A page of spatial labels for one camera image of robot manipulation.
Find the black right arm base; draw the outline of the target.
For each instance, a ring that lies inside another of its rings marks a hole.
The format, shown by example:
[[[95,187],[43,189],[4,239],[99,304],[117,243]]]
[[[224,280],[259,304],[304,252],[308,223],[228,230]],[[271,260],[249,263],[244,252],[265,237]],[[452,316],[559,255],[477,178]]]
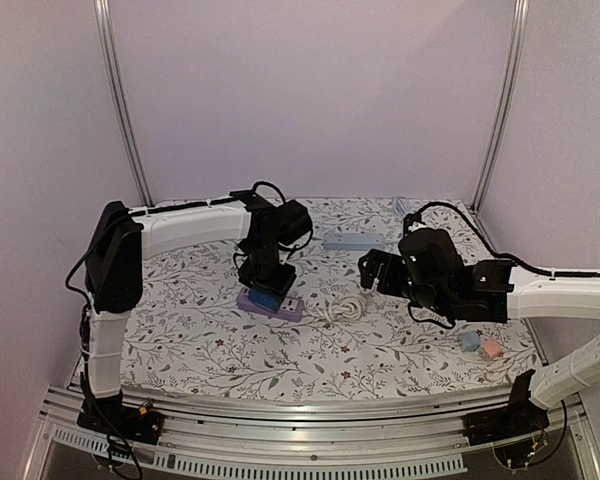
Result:
[[[462,426],[462,435],[475,446],[543,430],[549,419],[546,410],[524,401],[466,414]]]

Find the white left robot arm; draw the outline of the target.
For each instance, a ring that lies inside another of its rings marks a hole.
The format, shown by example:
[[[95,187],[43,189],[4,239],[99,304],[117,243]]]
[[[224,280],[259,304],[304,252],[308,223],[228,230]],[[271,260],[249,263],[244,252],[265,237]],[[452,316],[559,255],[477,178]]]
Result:
[[[275,308],[297,277],[281,255],[303,249],[313,232],[304,205],[287,198],[273,204],[255,187],[165,207],[107,204],[76,263],[85,270],[85,286],[76,291],[85,300],[79,326],[84,400],[78,425],[145,443],[156,442],[161,431],[163,415],[151,402],[125,406],[120,383],[125,329],[143,295],[145,261],[183,248],[232,241],[242,260],[239,282]]]

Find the purple power strip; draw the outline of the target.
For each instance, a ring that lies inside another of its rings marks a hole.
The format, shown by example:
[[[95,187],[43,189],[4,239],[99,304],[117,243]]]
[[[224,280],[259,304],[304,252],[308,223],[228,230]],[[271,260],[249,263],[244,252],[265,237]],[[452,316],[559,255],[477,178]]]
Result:
[[[300,298],[280,299],[261,291],[242,288],[236,298],[237,308],[248,313],[298,323],[304,314],[304,302]]]

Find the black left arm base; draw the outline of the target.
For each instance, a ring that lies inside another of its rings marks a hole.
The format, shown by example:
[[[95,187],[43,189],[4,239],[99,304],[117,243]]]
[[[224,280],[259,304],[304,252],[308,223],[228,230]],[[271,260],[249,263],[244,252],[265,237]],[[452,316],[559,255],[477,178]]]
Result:
[[[85,400],[77,425],[127,441],[156,445],[162,434],[165,416],[144,407],[129,407],[118,398]]]

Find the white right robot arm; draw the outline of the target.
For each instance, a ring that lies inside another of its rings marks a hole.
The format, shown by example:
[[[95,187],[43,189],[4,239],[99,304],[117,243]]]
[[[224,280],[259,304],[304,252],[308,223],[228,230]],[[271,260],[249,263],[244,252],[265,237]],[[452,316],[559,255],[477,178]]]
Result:
[[[432,313],[431,323],[446,330],[459,321],[600,322],[600,271],[536,267],[496,251],[466,263],[446,230],[424,226],[425,211],[405,216],[397,253],[372,249],[359,259],[362,288],[403,298],[409,309]],[[463,434],[478,445],[546,428],[551,409],[598,382],[600,333],[559,360],[518,375],[506,405],[465,415]]]

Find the light blue charger plug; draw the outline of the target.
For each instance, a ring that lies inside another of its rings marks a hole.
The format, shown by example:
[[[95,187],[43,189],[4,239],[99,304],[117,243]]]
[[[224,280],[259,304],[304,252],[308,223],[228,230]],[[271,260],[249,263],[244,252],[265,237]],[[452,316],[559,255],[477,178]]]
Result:
[[[462,352],[474,352],[481,346],[481,339],[476,331],[465,331],[458,336]]]

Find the dark blue cube socket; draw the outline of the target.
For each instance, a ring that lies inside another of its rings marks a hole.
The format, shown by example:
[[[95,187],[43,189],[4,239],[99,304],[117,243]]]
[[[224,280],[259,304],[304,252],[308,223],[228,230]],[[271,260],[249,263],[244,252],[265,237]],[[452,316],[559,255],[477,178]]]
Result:
[[[248,300],[256,307],[270,313],[277,313],[283,302],[283,298],[274,293],[258,289],[251,289]]]

